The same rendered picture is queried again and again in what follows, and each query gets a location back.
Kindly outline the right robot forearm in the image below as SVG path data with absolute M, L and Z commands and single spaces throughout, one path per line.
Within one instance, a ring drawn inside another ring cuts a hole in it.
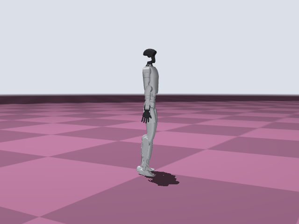
M 148 85 L 145 88 L 144 95 L 145 95 L 145 110 L 149 110 L 150 108 L 150 96 L 151 96 L 151 87 Z

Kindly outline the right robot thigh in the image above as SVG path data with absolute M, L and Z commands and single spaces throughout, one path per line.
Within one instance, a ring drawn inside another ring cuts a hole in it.
M 143 112 L 145 112 L 145 111 L 143 110 Z M 146 129 L 147 129 L 147 135 L 148 136 L 145 136 L 145 137 L 148 138 L 149 144 L 150 144 L 151 141 L 155 137 L 156 128 L 157 128 L 157 120 L 156 120 L 155 110 L 154 110 L 153 107 L 150 106 L 150 111 L 149 112 L 150 112 L 150 115 L 151 115 L 152 118 L 149 118 L 149 122 L 147 121 L 147 123 L 146 123 Z

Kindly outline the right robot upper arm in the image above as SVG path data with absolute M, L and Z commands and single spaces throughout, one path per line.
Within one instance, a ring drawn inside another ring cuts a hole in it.
M 151 68 L 150 67 L 143 68 L 142 72 L 143 72 L 143 77 L 144 77 L 144 89 L 145 89 L 146 86 L 148 86 L 150 83 Z M 152 92 L 152 90 L 153 90 L 153 88 L 151 87 L 150 92 Z

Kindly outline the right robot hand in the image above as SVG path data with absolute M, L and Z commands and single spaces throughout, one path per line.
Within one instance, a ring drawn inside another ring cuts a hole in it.
M 149 110 L 145 110 L 145 106 L 144 106 L 144 113 L 143 113 L 143 115 L 142 115 L 142 120 L 141 120 L 141 122 L 143 121 L 143 119 L 144 119 L 144 121 L 143 122 L 145 122 L 145 120 L 146 120 L 146 122 L 145 123 L 147 123 L 147 121 L 149 122 L 149 117 L 150 118 L 152 118 L 151 117 L 151 115 L 150 115 L 150 108 L 149 108 Z M 146 119 L 145 119 L 146 118 Z

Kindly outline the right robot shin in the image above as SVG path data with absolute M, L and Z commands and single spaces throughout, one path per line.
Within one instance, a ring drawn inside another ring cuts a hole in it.
M 151 153 L 152 153 L 153 141 L 149 143 L 148 138 L 142 140 L 142 157 L 143 157 L 143 171 L 148 170 Z

